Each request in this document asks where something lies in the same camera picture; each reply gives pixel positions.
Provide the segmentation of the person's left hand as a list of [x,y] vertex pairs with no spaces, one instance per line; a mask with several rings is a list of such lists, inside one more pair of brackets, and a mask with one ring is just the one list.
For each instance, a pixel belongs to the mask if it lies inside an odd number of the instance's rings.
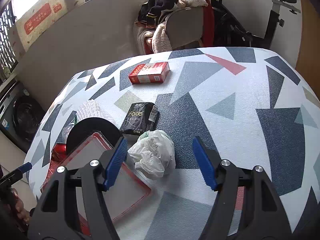
[[15,197],[15,210],[17,218],[22,221],[24,224],[29,224],[30,222],[30,215],[29,212],[24,208],[24,204],[22,200],[19,198],[18,193],[15,189],[11,189],[12,194]]

